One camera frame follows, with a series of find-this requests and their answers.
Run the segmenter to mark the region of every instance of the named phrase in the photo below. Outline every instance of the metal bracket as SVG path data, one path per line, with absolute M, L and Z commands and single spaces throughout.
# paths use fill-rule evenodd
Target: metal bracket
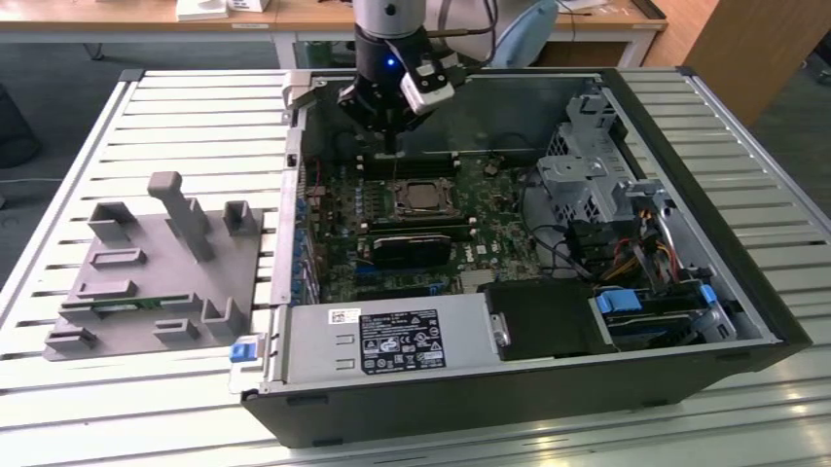
M 321 86 L 325 86 L 325 82 L 313 83 L 309 70 L 289 70 L 282 83 L 285 109 L 296 110 L 310 104 L 314 100 L 312 91 Z

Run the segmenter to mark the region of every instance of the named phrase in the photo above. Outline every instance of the blue drive latch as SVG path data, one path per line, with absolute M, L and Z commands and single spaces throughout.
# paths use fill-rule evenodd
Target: blue drive latch
M 230 346 L 230 354 L 228 356 L 230 363 L 254 362 L 257 361 L 257 343 L 236 342 Z
M 704 284 L 701 286 L 701 296 L 707 301 L 707 305 L 713 306 L 717 303 L 717 296 L 715 295 L 715 290 L 712 290 L 712 286 Z
M 607 290 L 601 292 L 595 302 L 603 314 L 643 309 L 633 289 Z

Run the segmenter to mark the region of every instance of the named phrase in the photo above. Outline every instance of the white table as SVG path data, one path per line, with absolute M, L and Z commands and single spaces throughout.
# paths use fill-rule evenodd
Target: white table
M 695 78 L 623 74 L 805 326 L 811 349 L 676 406 L 306 450 L 281 447 L 238 407 L 225 348 L 46 362 L 42 339 L 92 237 L 82 219 L 113 198 L 133 213 L 162 212 L 144 194 L 154 170 L 184 174 L 182 191 L 204 209 L 244 198 L 266 210 L 254 303 L 268 306 L 282 72 L 148 72 L 118 83 L 0 293 L 2 465 L 701 467 L 805 465 L 831 455 L 828 220 Z M 253 332 L 268 318 L 266 307 L 254 312 Z
M 617 31 L 576 30 L 573 42 L 623 42 L 625 49 L 620 55 L 620 68 L 640 66 L 649 51 L 649 46 L 659 33 L 656 29 L 624 29 Z M 341 42 L 353 41 L 352 31 L 274 31 L 272 33 L 280 67 L 285 69 L 302 67 L 294 54 L 296 44 L 302 42 Z M 572 42 L 569 30 L 557 30 L 551 33 L 548 42 Z

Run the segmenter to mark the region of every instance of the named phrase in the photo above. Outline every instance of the floor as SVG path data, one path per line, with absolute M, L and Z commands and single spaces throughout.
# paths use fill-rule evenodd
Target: floor
M 0 45 L 0 83 L 42 143 L 37 157 L 0 169 L 0 182 L 61 178 L 125 68 L 274 68 L 270 44 L 114 44 L 90 61 L 78 44 Z M 752 131 L 825 213 L 831 213 L 831 86 L 811 68 L 792 78 Z M 0 183 L 0 285 L 24 250 L 56 182 Z

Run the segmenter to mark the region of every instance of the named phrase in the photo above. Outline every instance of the warning label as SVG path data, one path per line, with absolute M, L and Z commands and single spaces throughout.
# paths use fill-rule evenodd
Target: warning label
M 434 309 L 361 315 L 361 370 L 366 375 L 444 368 Z

